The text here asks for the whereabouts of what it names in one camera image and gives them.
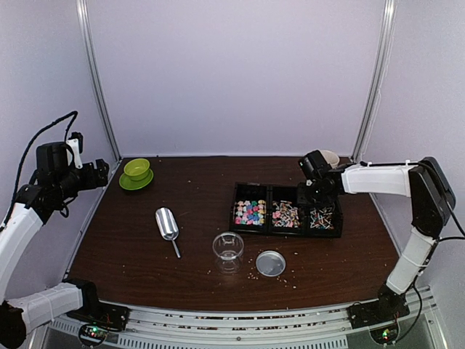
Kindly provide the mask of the pile of star candies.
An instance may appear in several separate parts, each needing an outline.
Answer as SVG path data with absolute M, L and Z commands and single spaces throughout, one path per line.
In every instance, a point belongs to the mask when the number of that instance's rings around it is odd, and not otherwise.
M 266 201 L 240 200 L 235 202 L 233 209 L 233 223 L 236 225 L 263 226 L 266 220 Z

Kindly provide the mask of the black three-compartment candy tray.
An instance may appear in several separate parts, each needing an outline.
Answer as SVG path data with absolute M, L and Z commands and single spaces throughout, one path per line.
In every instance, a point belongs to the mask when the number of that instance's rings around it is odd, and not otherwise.
M 302 238 L 339 238 L 343 214 L 335 200 L 314 206 L 304 185 L 282 186 L 237 182 L 230 209 L 229 228 L 235 233 Z

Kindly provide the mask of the metal scoop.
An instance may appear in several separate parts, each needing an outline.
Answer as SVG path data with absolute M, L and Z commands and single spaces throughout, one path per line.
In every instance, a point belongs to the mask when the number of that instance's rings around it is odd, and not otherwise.
M 176 243 L 179 236 L 179 227 L 172 211 L 167 207 L 157 209 L 155 211 L 155 221 L 162 238 L 172 243 L 177 258 L 181 259 L 182 255 Z

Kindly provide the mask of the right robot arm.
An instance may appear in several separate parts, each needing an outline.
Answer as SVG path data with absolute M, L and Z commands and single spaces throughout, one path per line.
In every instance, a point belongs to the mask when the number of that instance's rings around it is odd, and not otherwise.
M 456 197 L 439 163 L 427 156 L 417 162 L 361 161 L 333 168 L 320 151 L 312 151 L 298 164 L 307 179 L 304 197 L 313 206 L 327 206 L 341 195 L 358 193 L 398 195 L 411 200 L 410 238 L 372 307 L 377 320 L 389 320 L 426 268 L 443 228 L 453 216 Z

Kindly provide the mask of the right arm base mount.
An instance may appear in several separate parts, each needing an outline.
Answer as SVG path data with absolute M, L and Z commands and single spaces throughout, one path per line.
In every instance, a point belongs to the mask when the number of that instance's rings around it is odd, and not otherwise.
M 394 321 L 398 316 L 410 314 L 405 294 L 397 294 L 390 289 L 380 290 L 378 298 L 370 302 L 354 303 L 347 308 L 349 322 L 353 329 L 374 326 Z

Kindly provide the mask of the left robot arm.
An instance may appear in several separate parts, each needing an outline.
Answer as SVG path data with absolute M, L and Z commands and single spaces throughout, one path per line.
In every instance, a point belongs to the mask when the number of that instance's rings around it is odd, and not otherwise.
M 89 323 L 104 317 L 97 287 L 91 281 L 67 280 L 42 292 L 7 299 L 6 289 L 20 257 L 54 212 L 69 215 L 69 202 L 83 190 L 108 184 L 109 165 L 102 159 L 81 161 L 76 138 L 40 145 L 36 171 L 14 195 L 1 227 L 1 345 L 19 348 L 34 329 L 77 310 Z

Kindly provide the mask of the clear plastic jar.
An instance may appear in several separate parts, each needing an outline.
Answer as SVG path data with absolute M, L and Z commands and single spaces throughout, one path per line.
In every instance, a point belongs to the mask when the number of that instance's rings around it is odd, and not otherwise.
M 242 265 L 244 252 L 243 238 L 234 232 L 224 232 L 216 236 L 212 242 L 215 266 L 225 275 L 236 274 Z

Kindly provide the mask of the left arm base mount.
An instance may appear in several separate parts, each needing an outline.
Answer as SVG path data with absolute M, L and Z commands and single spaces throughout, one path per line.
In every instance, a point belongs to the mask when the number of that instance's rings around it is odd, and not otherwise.
M 102 302 L 98 297 L 96 285 L 91 281 L 67 278 L 64 282 L 76 286 L 83 300 L 83 306 L 66 313 L 67 317 L 103 326 L 113 332 L 126 329 L 130 313 L 128 307 Z

